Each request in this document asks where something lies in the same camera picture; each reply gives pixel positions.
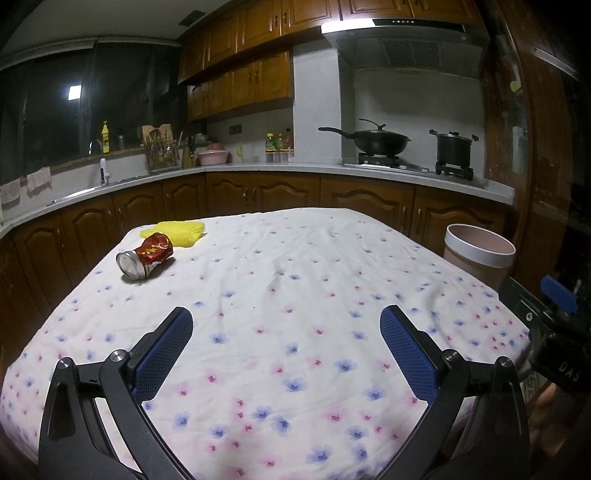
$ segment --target cooking pot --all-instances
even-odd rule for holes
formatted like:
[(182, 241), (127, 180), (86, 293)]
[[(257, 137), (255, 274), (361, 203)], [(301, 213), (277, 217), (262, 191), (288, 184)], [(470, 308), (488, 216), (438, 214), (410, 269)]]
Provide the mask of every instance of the cooking pot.
[(348, 134), (347, 132), (343, 132), (342, 130), (333, 127), (319, 127), (318, 130), (321, 132), (334, 132), (350, 140), (355, 140), (355, 145), (357, 145), (361, 151), (367, 153), (367, 155), (384, 155), (389, 158), (394, 158), (398, 155), (406, 148), (407, 143), (410, 142), (410, 138), (406, 135), (382, 130), (386, 124), (378, 125), (376, 122), (372, 122), (365, 118), (360, 118), (359, 120), (370, 122), (376, 125), (378, 129), (360, 130), (354, 134)]
[(457, 165), (460, 168), (470, 167), (470, 146), (472, 141), (478, 142), (478, 137), (460, 137), (458, 132), (438, 134), (437, 131), (429, 130), (431, 135), (437, 137), (437, 163), (440, 165)]

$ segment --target red can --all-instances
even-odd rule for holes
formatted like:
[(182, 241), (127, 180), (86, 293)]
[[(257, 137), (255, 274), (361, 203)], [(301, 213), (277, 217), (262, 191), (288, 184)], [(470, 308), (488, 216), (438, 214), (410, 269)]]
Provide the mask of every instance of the red can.
[(135, 250), (117, 254), (117, 265), (132, 280), (145, 280), (150, 272), (173, 254), (173, 243), (160, 232), (150, 235)]

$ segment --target white countertop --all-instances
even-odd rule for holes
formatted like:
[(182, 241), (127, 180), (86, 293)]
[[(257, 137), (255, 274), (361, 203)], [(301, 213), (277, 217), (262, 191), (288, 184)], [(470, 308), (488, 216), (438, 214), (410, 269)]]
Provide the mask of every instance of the white countertop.
[(281, 163), (281, 164), (268, 164), (268, 163), (234, 163), (215, 165), (210, 167), (196, 167), (187, 168), (184, 170), (173, 170), (165, 173), (149, 175), (145, 177), (139, 177), (135, 179), (129, 179), (120, 181), (113, 185), (104, 187), (95, 187), (92, 189), (82, 190), (81, 192), (67, 195), (59, 200), (54, 200), (47, 206), (43, 206), (27, 213), (19, 215), (15, 218), (6, 220), (0, 226), (0, 238), (6, 235), (12, 228), (22, 225), (23, 223), (33, 220), (46, 213), (53, 212), (62, 207), (72, 205), (74, 203), (82, 202), (105, 193), (113, 193), (118, 190), (135, 187), (137, 185), (143, 185), (153, 181), (160, 181), (165, 179), (171, 179), (174, 177), (181, 177), (183, 175), (191, 175), (195, 173), (201, 173), (204, 171), (291, 171), (300, 173), (327, 173), (337, 175), (349, 175), (354, 177), (366, 177), (372, 179), (384, 179), (384, 180), (395, 180), (403, 183), (412, 183), (415, 185), (423, 185), (427, 187), (434, 187), (443, 190), (452, 190), (454, 192), (465, 193), (468, 195), (474, 195), (496, 202), (501, 202), (507, 205), (513, 205), (515, 190), (507, 185), (497, 183), (492, 180), (485, 180), (484, 187), (472, 186), (462, 183), (456, 183), (453, 181), (417, 176), (410, 173), (400, 173), (397, 171), (378, 171), (361, 168), (349, 168), (338, 164), (326, 164), (326, 163)]

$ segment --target blue gripper pad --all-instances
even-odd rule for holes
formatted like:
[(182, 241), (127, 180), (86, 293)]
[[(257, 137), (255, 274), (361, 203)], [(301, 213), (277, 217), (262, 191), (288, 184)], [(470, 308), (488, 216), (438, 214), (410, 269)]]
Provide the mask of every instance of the blue gripper pad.
[(542, 278), (540, 290), (569, 315), (579, 311), (577, 297), (574, 296), (574, 293), (549, 275)]
[(439, 347), (427, 333), (417, 330), (396, 305), (383, 309), (379, 328), (414, 395), (431, 404), (445, 370)]
[(152, 400), (193, 334), (193, 317), (176, 307), (159, 327), (131, 349), (127, 364), (130, 390), (138, 403)]

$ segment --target pink bowl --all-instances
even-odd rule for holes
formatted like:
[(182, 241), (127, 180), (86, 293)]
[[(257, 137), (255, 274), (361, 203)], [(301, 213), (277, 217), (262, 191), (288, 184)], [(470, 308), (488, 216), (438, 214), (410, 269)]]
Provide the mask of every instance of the pink bowl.
[(199, 163), (202, 167), (207, 165), (220, 165), (226, 163), (228, 150), (208, 150), (199, 154)]

